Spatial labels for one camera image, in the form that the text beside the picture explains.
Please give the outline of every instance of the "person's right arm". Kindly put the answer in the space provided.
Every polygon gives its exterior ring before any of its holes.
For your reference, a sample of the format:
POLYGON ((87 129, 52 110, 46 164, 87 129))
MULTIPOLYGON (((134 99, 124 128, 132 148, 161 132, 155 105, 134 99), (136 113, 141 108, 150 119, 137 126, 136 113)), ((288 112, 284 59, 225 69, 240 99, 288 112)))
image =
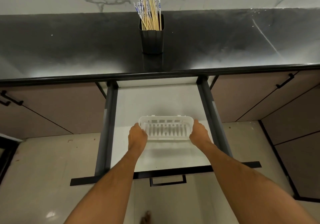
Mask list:
POLYGON ((220 151, 198 120, 194 120, 190 140, 209 159, 240 224, 317 224, 298 202, 273 181, 220 151))

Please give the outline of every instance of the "forearm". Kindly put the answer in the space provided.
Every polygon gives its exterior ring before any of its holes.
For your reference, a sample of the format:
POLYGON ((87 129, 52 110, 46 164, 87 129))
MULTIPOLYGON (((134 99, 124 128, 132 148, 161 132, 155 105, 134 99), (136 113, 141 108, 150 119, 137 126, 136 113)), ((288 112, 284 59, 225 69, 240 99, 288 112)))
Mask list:
POLYGON ((201 150, 240 224, 316 223, 289 194, 258 171, 213 144, 203 144, 201 150))
POLYGON ((134 149, 129 150, 84 196, 65 223, 123 223, 138 157, 134 149))

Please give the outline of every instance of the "person's left arm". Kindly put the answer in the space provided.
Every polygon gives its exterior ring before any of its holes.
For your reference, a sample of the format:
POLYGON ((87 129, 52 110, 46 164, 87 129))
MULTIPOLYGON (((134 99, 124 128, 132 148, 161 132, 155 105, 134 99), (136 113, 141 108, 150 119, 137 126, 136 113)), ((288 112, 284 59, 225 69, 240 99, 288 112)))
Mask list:
POLYGON ((123 158, 82 198, 65 224, 122 224, 125 218, 134 168, 148 135, 136 123, 129 132, 129 146, 123 158))

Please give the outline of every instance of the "tile floor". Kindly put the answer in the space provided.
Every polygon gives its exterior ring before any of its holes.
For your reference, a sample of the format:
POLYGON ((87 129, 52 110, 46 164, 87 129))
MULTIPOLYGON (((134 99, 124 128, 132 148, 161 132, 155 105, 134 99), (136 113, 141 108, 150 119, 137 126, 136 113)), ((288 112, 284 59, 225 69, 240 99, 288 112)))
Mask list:
MULTIPOLYGON (((234 157, 260 161, 261 173, 292 190, 258 122, 225 123, 234 157)), ((92 176, 99 133, 30 138, 21 143, 0 185, 0 223, 63 223, 92 187, 69 186, 71 178, 92 176)), ((301 202, 320 221, 320 203, 301 202)), ((187 175, 187 184, 150 187, 132 183, 125 224, 139 224, 151 210, 154 223, 238 223, 214 173, 187 175)))

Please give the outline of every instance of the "chopstick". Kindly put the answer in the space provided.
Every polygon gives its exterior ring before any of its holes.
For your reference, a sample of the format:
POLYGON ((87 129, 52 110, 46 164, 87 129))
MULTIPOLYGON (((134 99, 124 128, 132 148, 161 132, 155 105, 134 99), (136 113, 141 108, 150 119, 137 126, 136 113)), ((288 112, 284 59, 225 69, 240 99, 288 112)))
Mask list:
POLYGON ((139 0, 134 7, 141 20, 142 30, 162 30, 160 0, 139 0))

